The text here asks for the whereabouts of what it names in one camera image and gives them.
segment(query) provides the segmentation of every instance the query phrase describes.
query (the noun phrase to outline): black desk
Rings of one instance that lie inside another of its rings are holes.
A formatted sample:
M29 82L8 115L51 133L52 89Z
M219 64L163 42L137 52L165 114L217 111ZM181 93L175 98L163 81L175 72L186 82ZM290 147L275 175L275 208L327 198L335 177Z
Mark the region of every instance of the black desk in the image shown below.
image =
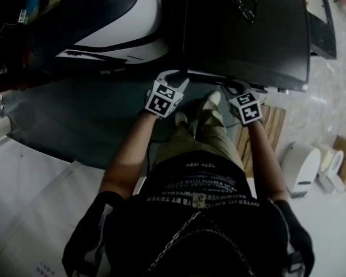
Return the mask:
M309 82L305 0L257 0L250 24L231 0L170 0L172 46L182 66L260 87L304 91Z

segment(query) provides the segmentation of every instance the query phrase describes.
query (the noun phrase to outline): wrist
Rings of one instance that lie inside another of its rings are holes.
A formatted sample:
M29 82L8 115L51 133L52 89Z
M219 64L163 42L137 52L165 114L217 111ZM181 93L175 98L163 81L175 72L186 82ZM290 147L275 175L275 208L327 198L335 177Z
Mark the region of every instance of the wrist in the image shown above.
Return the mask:
M153 112L150 112L148 110L143 109L140 114L139 117L143 117L143 118L147 118L147 119L152 119L152 120L156 120L157 119L157 115L154 114Z
M249 130L254 130L256 128L258 128L259 126L263 126L262 123L260 122L260 120L255 120L252 123L247 125L247 128Z

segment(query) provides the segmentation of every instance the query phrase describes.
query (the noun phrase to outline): gray mat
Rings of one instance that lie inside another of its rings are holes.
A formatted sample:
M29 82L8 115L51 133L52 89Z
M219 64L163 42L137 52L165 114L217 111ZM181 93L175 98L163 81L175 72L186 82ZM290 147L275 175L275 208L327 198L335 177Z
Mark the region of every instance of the gray mat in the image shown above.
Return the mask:
M109 76L71 79L11 91L4 105L28 137L28 146L65 160L104 169L144 106L146 91L157 71L128 71ZM184 76L170 79L176 84ZM193 120L201 99L217 85L191 82L177 110ZM222 94L220 109L226 126L236 123ZM25 144L23 133L13 124L10 137ZM174 114L157 121L154 140L165 140L174 130Z

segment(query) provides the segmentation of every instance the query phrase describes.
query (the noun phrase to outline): shoe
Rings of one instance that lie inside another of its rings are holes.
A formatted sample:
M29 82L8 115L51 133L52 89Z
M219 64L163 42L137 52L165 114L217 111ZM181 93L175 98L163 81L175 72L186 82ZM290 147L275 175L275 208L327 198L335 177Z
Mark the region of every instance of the shoe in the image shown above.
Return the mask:
M212 101L217 106L220 103L220 92L219 91L213 91L211 94L209 94L207 100Z
M187 119L186 114L183 112L175 113L174 121L175 121L175 126L178 126L182 122L186 124L189 123L189 120Z

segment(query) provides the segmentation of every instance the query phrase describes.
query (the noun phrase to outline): silver chain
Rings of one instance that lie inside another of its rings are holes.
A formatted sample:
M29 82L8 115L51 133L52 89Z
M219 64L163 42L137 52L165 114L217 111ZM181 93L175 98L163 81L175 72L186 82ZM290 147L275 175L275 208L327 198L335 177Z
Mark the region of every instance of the silver chain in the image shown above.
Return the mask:
M195 234L195 233L200 233L200 232L209 232L212 234L216 234L221 236L222 238L224 238L229 244L232 245L235 253L238 255L238 257L240 258L240 260L242 261L242 263L245 265L245 267L247 268L250 276L255 277L255 273L252 269L252 267L250 266L249 262L247 261L247 259L245 258L245 256L243 255L243 253L241 252L241 250L238 248L238 246L232 241L230 240L219 228L219 226L217 226L216 224L213 223L213 221L209 218L207 218L205 215L203 215L203 217L205 219L207 219L208 221L210 221L213 225L215 230L212 229L200 229L200 230L196 230L193 232L189 232L186 235L184 235L183 237L181 237L180 239L178 239L178 237L180 236L180 234L184 231L184 229L199 215L201 214L201 211L196 212L195 214L193 214L191 216L191 218L189 220L187 220L182 228L180 228L180 230L174 234L172 240L170 242L168 242L164 248L164 250L159 253L159 255L157 256L157 258L155 259L155 261L150 265L150 267L145 271L145 273L143 274L143 276L147 276L147 274L151 273L151 271L156 267L157 262L165 255L165 253L170 250L173 246L177 245L178 243L180 243L182 240L184 240L185 238Z

